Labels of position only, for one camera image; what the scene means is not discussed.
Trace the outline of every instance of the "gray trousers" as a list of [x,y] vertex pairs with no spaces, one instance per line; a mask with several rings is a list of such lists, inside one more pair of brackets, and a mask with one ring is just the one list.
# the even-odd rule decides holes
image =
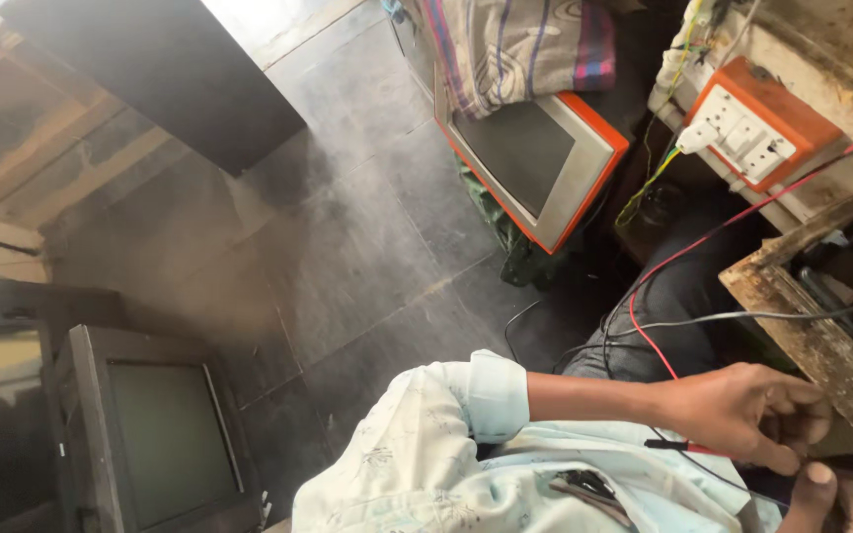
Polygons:
[[[705,196],[693,201],[692,207],[674,223],[670,233],[654,251],[638,281],[657,264],[693,243],[709,229],[748,207],[736,197]],[[674,260],[655,274],[637,291],[634,315],[639,323],[685,321],[703,315],[732,311],[736,300],[723,287],[717,275],[759,248],[764,234],[758,214],[725,228],[702,245]],[[609,341],[634,347],[610,346],[606,369],[600,346],[586,348],[572,358],[563,370],[566,376],[603,378],[619,381],[653,382],[669,380],[663,365],[640,333],[614,337],[615,333],[633,328],[627,313],[627,300],[616,316],[608,317]],[[712,339],[725,324],[710,322],[647,331],[667,357],[678,376],[691,376],[723,366]],[[601,344],[604,333],[599,327],[588,345]]]

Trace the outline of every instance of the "person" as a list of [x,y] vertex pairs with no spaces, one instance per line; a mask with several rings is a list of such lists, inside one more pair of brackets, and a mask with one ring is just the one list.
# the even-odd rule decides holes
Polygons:
[[[648,269],[736,212],[698,205]],[[731,308],[716,276],[758,247],[753,224],[717,234],[641,286],[638,320]],[[681,377],[671,380],[642,338],[624,335],[629,315],[617,315],[562,375],[488,350],[400,374],[338,461],[299,490],[293,531],[818,532],[839,491],[853,531],[853,474],[803,464],[831,423],[817,385],[759,364],[723,366],[703,325],[653,331]],[[646,447],[661,438],[712,454]],[[480,461],[477,443],[496,447]],[[734,461],[797,474],[784,520],[745,490]]]

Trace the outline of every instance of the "workbench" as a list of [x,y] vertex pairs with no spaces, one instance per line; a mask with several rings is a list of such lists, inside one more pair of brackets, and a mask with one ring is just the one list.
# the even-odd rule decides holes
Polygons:
[[[683,28],[674,38],[674,46],[685,43],[695,4],[690,2]],[[711,4],[704,0],[700,9],[705,10]],[[713,50],[702,64],[696,61],[695,53],[689,54],[670,100],[666,96],[670,93],[670,82],[677,72],[682,52],[671,49],[664,55],[664,65],[648,107],[672,130],[682,127],[686,110],[693,106],[707,79],[725,56],[726,48],[740,33],[747,10],[748,6],[741,10],[730,9],[726,21],[716,31]],[[698,20],[694,36],[706,30],[705,19]],[[728,59],[738,55],[769,70],[792,94],[841,128],[847,139],[853,140],[853,2],[766,0]],[[834,155],[845,146],[847,142],[832,146],[829,153]],[[713,153],[701,151],[698,156],[717,176],[726,180],[732,190],[751,203],[767,196],[748,189]],[[773,187],[769,193],[780,190],[796,177],[791,176],[789,181]],[[787,233],[852,194],[853,156],[823,172],[812,183],[766,206],[762,213],[779,231]]]
[[[687,42],[695,4],[690,2],[674,46]],[[699,5],[706,10],[712,2],[704,0]],[[750,6],[730,9],[726,21],[715,32],[713,49],[702,61],[697,61],[695,53],[689,54],[676,87],[670,83],[679,68],[682,51],[671,49],[665,54],[649,109],[672,131],[679,131],[686,110],[694,105],[707,79],[727,55],[727,48],[745,29],[727,60],[743,55],[768,69],[791,93],[845,132],[845,141],[832,146],[827,155],[843,151],[853,140],[853,1],[767,0],[753,15],[752,25],[745,28]],[[697,19],[695,39],[708,30],[707,15]],[[749,189],[712,152],[702,150],[692,156],[699,157],[731,190],[752,204],[800,177],[790,176],[759,193]],[[767,241],[762,249],[722,273],[723,285],[752,311],[822,312],[792,279],[786,262],[853,221],[853,155],[804,187],[768,204],[761,213],[782,236]],[[853,340],[846,332],[831,320],[760,319],[759,323],[802,372],[824,388],[837,412],[853,427]]]

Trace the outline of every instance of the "forearm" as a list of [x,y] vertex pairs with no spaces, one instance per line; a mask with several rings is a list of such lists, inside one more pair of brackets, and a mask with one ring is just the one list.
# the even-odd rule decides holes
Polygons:
[[646,383],[527,374],[529,415],[544,420],[619,420],[672,429],[655,388]]

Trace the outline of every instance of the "striped towel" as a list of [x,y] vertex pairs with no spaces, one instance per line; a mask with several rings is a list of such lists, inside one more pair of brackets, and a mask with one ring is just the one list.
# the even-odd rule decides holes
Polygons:
[[506,103],[614,86],[614,27],[582,0],[401,0],[434,44],[450,101],[482,118]]

